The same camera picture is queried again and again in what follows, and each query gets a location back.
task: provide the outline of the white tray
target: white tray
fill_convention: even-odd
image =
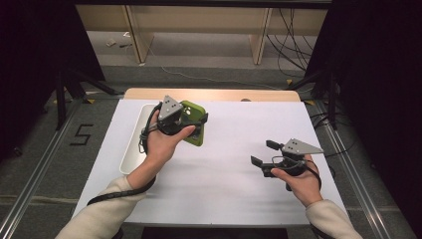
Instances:
[[[130,138],[130,142],[127,145],[124,157],[120,163],[120,172],[128,175],[134,171],[146,158],[146,153],[139,152],[139,136],[142,129],[146,126],[149,115],[154,109],[155,105],[144,105],[142,110],[139,113],[137,123],[133,129],[133,133]]]

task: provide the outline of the black wall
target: black wall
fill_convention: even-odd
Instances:
[[[1,160],[20,146],[59,72],[71,68],[96,80],[104,75],[73,4],[2,1],[0,36]]]
[[[419,3],[374,5],[339,79],[341,100],[359,137],[418,238],[422,238],[421,14]]]

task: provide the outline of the metal rail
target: metal rail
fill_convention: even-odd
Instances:
[[[322,109],[324,109],[324,107],[321,105],[321,102],[317,102],[316,106],[318,107],[319,112],[322,113]],[[344,151],[346,147],[344,146],[338,132],[333,130],[329,125],[325,127],[325,130],[333,147],[335,148],[335,151]],[[353,165],[350,155],[346,151],[344,153],[340,153],[338,156],[375,237],[380,239],[391,238],[381,214],[376,208],[375,203],[370,197],[362,179],[359,176],[359,173]]]
[[[32,196],[35,194],[38,186],[41,183],[41,180],[44,178],[44,175],[46,174],[47,169],[49,168],[49,165],[53,160],[53,157],[56,154],[56,151],[59,148],[64,135],[68,131],[69,124],[72,121],[75,112],[81,104],[82,100],[74,99],[72,101],[69,107],[69,116],[67,120],[64,122],[62,128],[55,132],[52,140],[47,146],[47,149],[44,151],[43,156],[38,162],[24,189],[19,194],[7,216],[4,218],[0,227],[0,238],[9,239],[12,237],[16,228],[18,227],[20,220],[22,219],[22,216],[28,208]]]

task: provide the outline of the hand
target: hand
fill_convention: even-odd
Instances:
[[[309,154],[305,155],[305,160],[309,160],[307,161],[307,167],[318,173],[316,165],[313,164],[313,158]],[[308,170],[305,170],[305,172],[299,176],[290,176],[279,168],[273,168],[271,172],[291,187],[295,197],[305,207],[322,200],[322,196],[319,192],[318,180]]]
[[[158,114],[159,111],[154,113],[151,123],[157,122]],[[150,132],[147,142],[148,155],[143,163],[127,176],[130,186],[135,189],[146,185],[173,156],[177,143],[189,136],[194,130],[195,126],[191,125],[175,135],[166,135],[160,130]]]
[[[151,124],[157,122],[159,111],[156,111],[151,119]],[[187,126],[175,135],[166,135],[160,130],[149,133],[148,155],[159,163],[164,164],[173,156],[177,143],[189,136],[195,130],[195,126]]]

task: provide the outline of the black cable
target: black cable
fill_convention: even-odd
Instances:
[[[292,59],[290,59],[288,56],[286,56],[286,54],[284,54],[282,51],[280,51],[277,46],[273,43],[273,41],[270,39],[270,37],[267,35],[268,40],[270,40],[271,45],[273,45],[273,47],[277,50],[277,52],[279,54],[281,54],[284,58],[286,58],[286,60],[288,60],[290,63],[292,63],[293,65],[297,66],[298,68],[300,68],[302,71],[305,71],[306,69],[301,67],[300,65],[298,65],[296,62],[294,62]]]
[[[315,118],[315,117],[325,116],[327,114],[328,113],[316,114],[316,115],[310,116],[310,118],[312,119],[312,118]],[[345,117],[347,117],[347,115],[345,113],[335,113],[335,115],[336,116],[345,116]]]
[[[305,36],[302,36],[302,37],[304,38],[305,42],[308,44],[308,47],[310,47],[311,51],[313,51],[314,48],[311,47],[311,44],[308,42],[307,38]]]
[[[353,125],[351,125],[351,124],[347,124],[347,123],[342,122],[342,121],[339,121],[339,120],[337,119],[337,120],[335,120],[335,121],[333,121],[333,122],[328,122],[328,123],[321,123],[321,121],[319,121],[319,122],[318,122],[318,125],[316,125],[316,126],[314,127],[314,129],[317,129],[318,127],[321,127],[321,126],[331,125],[331,124],[342,124],[342,125],[344,125],[344,126],[353,127]]]
[[[293,165],[293,166],[289,166],[289,167],[277,166],[277,163],[274,162],[274,159],[275,158],[285,158],[287,160],[290,160],[292,162],[295,162],[296,164]],[[291,159],[291,158],[289,158],[287,156],[281,156],[281,155],[272,157],[271,158],[271,161],[272,161],[274,167],[279,168],[279,169],[284,170],[284,171],[289,170],[289,169],[293,169],[295,167],[298,167],[298,166],[302,165],[302,163],[300,161],[296,161],[296,160],[293,160],[293,159]]]
[[[356,144],[356,139],[353,141],[353,143],[352,143],[352,144],[351,144],[351,145],[350,145],[347,149],[342,150],[342,151],[340,151],[340,152],[333,153],[333,154],[325,155],[325,158],[332,157],[332,156],[336,156],[336,155],[342,154],[342,153],[344,153],[344,152],[347,152],[347,151],[349,151],[351,148],[353,148],[355,144]]]
[[[328,119],[328,117],[324,117],[324,118],[320,119],[320,120],[317,122],[317,124],[314,126],[314,129],[317,129],[318,127],[322,126],[322,124],[321,124],[321,123],[322,123],[324,120],[326,120],[326,119]]]
[[[303,69],[304,69],[304,71],[305,71],[305,70],[306,70],[306,69],[305,69],[305,66],[304,66],[304,64],[302,63],[302,61],[301,61],[301,57],[300,57],[300,56],[299,56],[299,54],[298,54],[298,52],[300,52],[300,51],[301,51],[301,49],[299,48],[298,43],[296,42],[296,39],[295,39],[295,35],[294,35],[294,33],[293,33],[293,32],[294,32],[293,22],[294,22],[294,18],[295,18],[295,10],[294,10],[294,9],[291,9],[291,24],[290,24],[290,27],[288,26],[288,23],[286,22],[286,19],[285,19],[284,15],[283,15],[283,12],[282,12],[282,9],[281,9],[281,8],[279,8],[279,12],[280,12],[280,16],[281,16],[281,17],[282,17],[282,19],[283,19],[283,22],[285,23],[286,29],[288,30],[288,36],[290,35],[290,36],[291,36],[291,38],[292,38],[292,40],[293,40],[293,42],[294,42],[295,49],[296,49],[296,51],[297,51],[298,60],[300,61],[301,65],[302,65],[302,67],[303,67]]]
[[[310,161],[310,160],[307,160],[307,161],[313,163],[314,166],[317,168],[317,165],[313,161]],[[310,167],[308,167],[306,164],[304,165],[304,168],[306,170],[308,170],[309,172],[311,172],[316,177],[317,182],[319,184],[319,190],[320,190],[320,188],[322,187],[322,181],[320,180],[319,174],[317,174],[317,172],[315,172],[313,169],[311,169]]]
[[[280,51],[281,51],[281,52],[283,52],[283,48],[285,48],[285,46],[286,46],[286,42],[288,41],[288,38],[289,38],[289,34],[286,34],[285,41],[283,41],[282,48],[280,48]]]
[[[279,67],[279,71],[285,76],[294,77],[294,78],[302,78],[303,77],[303,76],[292,75],[292,74],[286,73],[285,71],[282,70],[282,67],[280,66],[280,53],[279,53],[279,58],[277,59],[277,66]]]
[[[157,106],[154,107],[154,109],[152,110],[151,114],[149,115],[148,121],[146,122],[144,131],[140,134],[139,136],[139,152],[140,153],[145,153],[148,154],[148,136],[149,136],[149,125],[151,123],[152,120],[152,116],[154,116],[154,113],[158,110],[161,109],[162,106],[162,102],[160,102]]]
[[[151,186],[154,184],[154,182],[155,182],[155,176],[146,185],[144,185],[141,188],[128,190],[128,191],[122,191],[122,192],[111,192],[111,193],[107,193],[107,194],[104,194],[104,195],[100,195],[100,196],[97,196],[97,197],[91,199],[88,202],[87,206],[94,204],[94,203],[97,203],[97,202],[101,202],[101,201],[106,201],[106,200],[110,200],[110,199],[114,199],[114,198],[120,198],[120,197],[133,196],[133,195],[143,193],[143,192],[147,191],[149,188],[151,188]]]
[[[295,45],[295,49],[297,50],[297,51],[296,51],[296,56],[298,57],[298,60],[299,60],[299,62],[301,63],[302,67],[303,67],[303,68],[305,68],[304,64],[302,63],[301,57],[299,56],[299,53],[298,53],[299,46],[298,46],[298,44],[296,43],[296,39],[295,39],[295,29],[294,29],[294,27],[293,27],[293,20],[294,20],[294,18],[295,18],[295,10],[293,10],[293,9],[291,8],[290,34],[291,34],[291,38],[292,38],[292,40],[293,40],[293,43],[294,43],[294,45]]]
[[[282,45],[283,46],[283,48],[286,48],[286,49],[288,49],[288,50],[291,50],[292,52],[297,52],[298,50],[295,50],[295,49],[293,49],[293,48],[290,48],[290,47],[288,47],[288,46],[286,46],[286,44],[285,43],[282,43],[282,42],[280,42],[280,40],[279,40],[279,38],[277,37],[277,35],[273,35],[273,37],[276,39],[276,41],[278,42],[278,43],[280,43],[280,45]],[[307,56],[311,56],[311,54],[309,54],[309,53],[306,53],[306,52],[302,52],[302,54],[305,54],[305,55],[307,55]]]

